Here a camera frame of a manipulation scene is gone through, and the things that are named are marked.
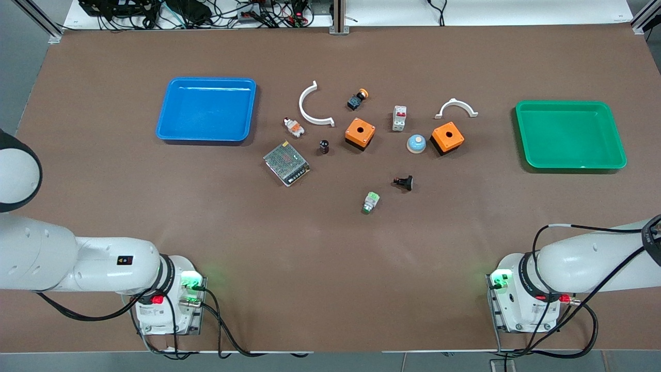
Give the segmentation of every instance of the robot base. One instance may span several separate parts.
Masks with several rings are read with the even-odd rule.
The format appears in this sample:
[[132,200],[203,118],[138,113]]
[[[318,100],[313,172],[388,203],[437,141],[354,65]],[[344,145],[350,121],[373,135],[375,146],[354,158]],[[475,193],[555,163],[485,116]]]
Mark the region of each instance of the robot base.
[[[201,286],[206,285],[206,279],[195,272],[195,267],[188,259],[182,256],[169,258],[175,265],[172,287],[161,304],[136,304],[140,330],[144,335],[172,334],[175,329],[178,335],[198,335],[202,324],[200,304],[204,301],[205,292],[191,291],[184,285],[191,274],[197,275]],[[174,317],[170,304],[175,310]]]
[[[519,262],[523,256],[520,253],[505,256],[498,264],[498,269],[488,276],[490,286],[499,283],[505,285],[501,289],[488,290],[496,327],[505,332],[534,332],[547,306],[546,302],[532,297],[522,285]],[[560,301],[551,302],[548,307],[537,332],[546,332],[555,327]]]

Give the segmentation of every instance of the small electronic component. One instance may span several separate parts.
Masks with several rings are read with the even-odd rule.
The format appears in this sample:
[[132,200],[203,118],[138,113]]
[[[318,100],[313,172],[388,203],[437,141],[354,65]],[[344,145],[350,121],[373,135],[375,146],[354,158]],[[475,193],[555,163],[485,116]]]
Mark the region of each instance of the small electronic component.
[[363,213],[369,214],[374,207],[376,207],[376,203],[379,202],[379,199],[381,197],[379,194],[370,191],[368,193],[368,196],[365,198],[365,202],[363,203]]
[[406,119],[407,119],[407,107],[395,106],[395,110],[393,111],[393,130],[395,132],[401,132],[402,130],[404,130]]
[[299,138],[301,134],[305,133],[305,129],[298,123],[296,120],[291,120],[289,118],[284,118],[282,119],[284,122],[285,126],[287,127],[287,130],[291,134],[293,134],[294,137]]
[[419,134],[413,134],[411,137],[408,138],[407,149],[410,152],[414,154],[419,154],[423,152],[426,147],[427,147],[427,141],[425,141],[423,136]]
[[349,101],[346,103],[346,105],[349,107],[349,109],[355,110],[368,97],[369,93],[365,89],[360,88],[356,95],[353,95],[351,98],[349,98]]
[[310,165],[307,161],[287,141],[282,142],[264,156],[264,160],[266,160],[266,165],[287,187],[310,171]]
[[451,121],[434,129],[430,141],[441,155],[445,155],[463,143],[463,136]]
[[329,142],[326,140],[321,140],[319,141],[319,151],[321,151],[322,154],[327,154],[329,152],[330,146]]
[[375,130],[374,125],[362,119],[355,118],[349,125],[349,128],[346,129],[344,140],[360,151],[365,151],[374,137]]
[[410,175],[407,178],[395,177],[393,183],[397,186],[404,187],[406,190],[411,191],[413,189],[413,176]]

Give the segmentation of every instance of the orange box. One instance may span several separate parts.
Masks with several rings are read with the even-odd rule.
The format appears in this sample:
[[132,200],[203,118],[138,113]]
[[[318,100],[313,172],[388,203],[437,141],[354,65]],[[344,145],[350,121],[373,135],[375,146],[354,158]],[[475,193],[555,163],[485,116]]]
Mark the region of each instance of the orange box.
[[351,125],[349,125],[349,128],[346,129],[344,140],[359,150],[365,151],[372,137],[374,137],[375,130],[374,125],[362,119],[355,118],[351,122]]
[[463,143],[463,136],[451,121],[434,129],[430,141],[441,155],[445,155]]

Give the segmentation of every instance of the brown table surface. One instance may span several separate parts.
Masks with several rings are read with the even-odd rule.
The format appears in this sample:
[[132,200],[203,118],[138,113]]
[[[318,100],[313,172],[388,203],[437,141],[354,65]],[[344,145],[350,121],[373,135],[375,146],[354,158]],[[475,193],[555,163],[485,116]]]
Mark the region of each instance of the brown table surface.
[[[258,84],[241,146],[179,146],[154,135],[177,76],[246,76]],[[308,113],[297,109],[313,80]],[[354,113],[346,100],[369,99]],[[439,157],[405,147],[446,111],[466,141]],[[609,26],[445,27],[201,32],[67,32],[52,46],[19,138],[44,166],[40,194],[17,211],[79,236],[131,236],[191,259],[209,277],[238,341],[251,350],[495,349],[486,273],[530,249],[551,222],[615,226],[661,212],[656,154],[661,76],[641,36]],[[513,108],[524,99],[598,100],[613,111],[629,163],[614,174],[526,169]],[[403,133],[390,131],[406,105]],[[305,127],[293,138],[282,118]],[[358,116],[376,126],[360,153],[344,143]],[[317,153],[319,140],[330,153]],[[287,188],[262,157],[290,140],[312,172]],[[390,185],[413,175],[410,193]],[[381,195],[369,216],[368,191]],[[547,244],[575,234],[554,229]],[[121,307],[112,293],[54,294],[84,314]],[[0,351],[141,350],[128,316],[96,324],[58,314],[36,295],[0,293]],[[595,297],[597,348],[661,347],[661,289]],[[578,349],[577,317],[544,348]],[[206,318],[189,349],[215,349]],[[503,337],[522,347],[527,336]]]

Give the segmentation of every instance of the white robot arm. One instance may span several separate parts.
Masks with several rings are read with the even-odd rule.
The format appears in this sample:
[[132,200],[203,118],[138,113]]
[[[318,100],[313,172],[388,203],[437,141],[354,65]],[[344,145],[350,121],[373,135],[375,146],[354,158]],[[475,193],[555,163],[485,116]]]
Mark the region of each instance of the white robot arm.
[[[537,272],[532,253],[507,255],[489,275],[497,326],[507,332],[552,329],[559,316],[560,294],[591,293],[613,269],[643,246],[645,237],[641,231],[647,231],[654,244],[659,220],[661,216],[613,228],[636,232],[595,231],[549,244],[537,251]],[[574,226],[551,224],[549,227]],[[661,286],[658,262],[661,257],[652,257],[649,252],[636,256],[600,291]],[[546,306],[546,315],[540,319]]]
[[9,214],[32,200],[41,182],[34,152],[0,130],[0,289],[144,294],[137,303],[143,334],[199,333],[203,296],[192,288],[202,276],[190,261],[161,255],[146,240],[80,238]]

